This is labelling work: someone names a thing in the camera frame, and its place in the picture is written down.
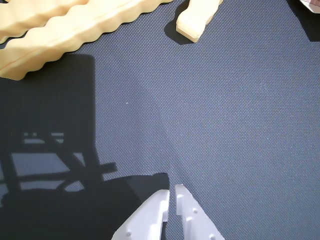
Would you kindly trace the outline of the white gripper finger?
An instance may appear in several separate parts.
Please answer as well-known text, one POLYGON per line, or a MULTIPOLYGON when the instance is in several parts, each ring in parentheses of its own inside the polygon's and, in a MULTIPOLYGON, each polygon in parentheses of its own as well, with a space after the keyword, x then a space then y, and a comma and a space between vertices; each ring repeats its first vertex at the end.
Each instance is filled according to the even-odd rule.
POLYGON ((181 217, 185 240, 224 239, 215 224, 184 185, 175 185, 175 199, 176 214, 181 217))
POLYGON ((170 191, 160 189, 145 200, 114 232, 112 240, 160 240, 168 221, 170 191))

